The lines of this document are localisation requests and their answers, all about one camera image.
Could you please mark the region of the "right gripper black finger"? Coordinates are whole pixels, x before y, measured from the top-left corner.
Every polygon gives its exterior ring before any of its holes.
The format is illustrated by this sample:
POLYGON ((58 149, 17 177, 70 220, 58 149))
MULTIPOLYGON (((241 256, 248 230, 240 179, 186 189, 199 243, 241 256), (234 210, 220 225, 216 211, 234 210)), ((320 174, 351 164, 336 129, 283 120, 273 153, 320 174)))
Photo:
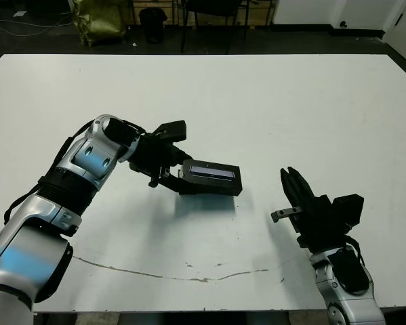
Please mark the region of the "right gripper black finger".
POLYGON ((314 198, 314 194, 309 186, 308 182, 305 178, 293 167, 288 167, 287 170, 296 177, 298 181, 298 187, 300 193, 298 194, 298 198, 300 200, 300 205, 307 199, 314 198))
POLYGON ((292 207, 299 207, 300 200, 298 198, 298 194, 300 193, 300 191, 296 177, 284 168, 282 168, 280 172, 281 184, 283 186, 285 196, 287 197, 292 207))

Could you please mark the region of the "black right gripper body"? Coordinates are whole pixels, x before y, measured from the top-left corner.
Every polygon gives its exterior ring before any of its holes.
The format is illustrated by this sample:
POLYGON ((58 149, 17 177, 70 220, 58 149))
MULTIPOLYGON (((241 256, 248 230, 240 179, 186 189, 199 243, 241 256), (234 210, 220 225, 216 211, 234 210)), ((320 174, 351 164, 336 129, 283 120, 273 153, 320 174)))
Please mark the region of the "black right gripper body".
POLYGON ((275 223, 288 218, 299 234, 299 246, 311 253, 346 245, 346 227, 334 215, 332 203, 326 195, 294 198, 290 208, 274 211, 270 216, 275 223))

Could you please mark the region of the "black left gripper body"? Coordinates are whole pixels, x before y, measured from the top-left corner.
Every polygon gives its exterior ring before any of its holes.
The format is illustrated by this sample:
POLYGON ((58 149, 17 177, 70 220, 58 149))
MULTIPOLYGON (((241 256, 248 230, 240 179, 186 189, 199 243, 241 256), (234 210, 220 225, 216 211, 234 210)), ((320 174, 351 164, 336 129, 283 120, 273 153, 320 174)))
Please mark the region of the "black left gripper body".
POLYGON ((166 170, 174 167, 174 145, 151 133, 141 135, 134 153, 127 161, 132 171, 150 177, 148 185, 155 188, 166 170))

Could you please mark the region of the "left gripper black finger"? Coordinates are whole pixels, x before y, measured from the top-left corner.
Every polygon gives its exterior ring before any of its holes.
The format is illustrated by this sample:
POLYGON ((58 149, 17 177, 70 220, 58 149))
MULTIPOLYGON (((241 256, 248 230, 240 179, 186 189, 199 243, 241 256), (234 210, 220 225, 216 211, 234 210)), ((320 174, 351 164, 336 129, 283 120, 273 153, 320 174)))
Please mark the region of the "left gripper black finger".
POLYGON ((183 165, 185 160, 192 160, 192 156, 174 146, 174 166, 183 165))
POLYGON ((161 176, 159 179, 159 184, 165 186, 173 192, 179 193, 180 195, 197 194, 197 189, 193 183, 190 183, 183 178, 173 176, 172 174, 161 176))

